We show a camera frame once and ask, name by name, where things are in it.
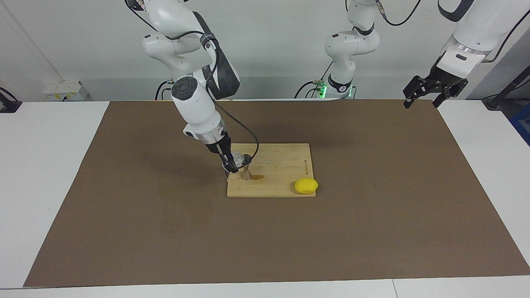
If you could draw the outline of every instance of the black pole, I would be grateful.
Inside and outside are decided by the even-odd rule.
[[[529,75],[530,65],[528,65],[523,72],[521,72],[510,84],[508,84],[508,86],[502,89],[502,91],[496,97],[493,99],[483,100],[482,102],[487,108],[496,109],[499,106],[499,102],[503,100],[511,91],[517,88],[517,86],[519,86]]]

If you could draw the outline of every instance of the green led light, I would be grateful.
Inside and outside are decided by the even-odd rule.
[[[319,97],[320,98],[325,98],[327,90],[328,90],[328,86],[322,85],[322,87],[320,88]]]

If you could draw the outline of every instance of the wooden cutting board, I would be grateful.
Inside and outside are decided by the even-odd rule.
[[[255,144],[232,144],[232,152],[252,154]],[[230,174],[226,196],[229,198],[294,198],[315,197],[316,193],[301,195],[294,183],[301,178],[313,178],[309,144],[260,144],[249,167],[251,180],[243,180],[241,172]]]

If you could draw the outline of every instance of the white wall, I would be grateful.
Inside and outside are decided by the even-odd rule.
[[[21,100],[43,100],[40,82],[56,79],[53,68],[67,80],[81,80],[92,100],[150,100],[158,83],[168,77],[165,66],[142,50],[149,27],[122,0],[2,3],[0,13],[8,9],[16,21],[6,19],[5,11],[0,14],[0,84]],[[415,3],[384,2],[394,22],[403,20]],[[401,27],[376,18],[379,49],[355,58],[358,98],[402,98],[401,90],[414,75],[427,75],[455,28],[438,13],[436,3],[424,0]],[[302,83],[320,78],[329,64],[323,49],[327,35],[351,29],[341,0],[191,0],[187,5],[203,15],[242,77],[237,98],[292,97]],[[24,42],[20,30],[13,30],[16,22],[52,67],[46,66],[38,50],[27,49],[31,42]],[[529,25],[521,25],[506,49]],[[197,55],[196,60],[206,57]],[[461,98],[493,66],[475,71]]]
[[[528,65],[530,65],[530,30],[506,53],[504,58],[484,78],[469,95],[480,99],[497,94],[510,84]],[[506,98],[529,98],[530,84],[510,92]]]

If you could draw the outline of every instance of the electrical outlet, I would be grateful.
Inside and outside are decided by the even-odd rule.
[[[83,101],[88,94],[79,81],[48,84],[44,89],[44,95],[52,101]]]

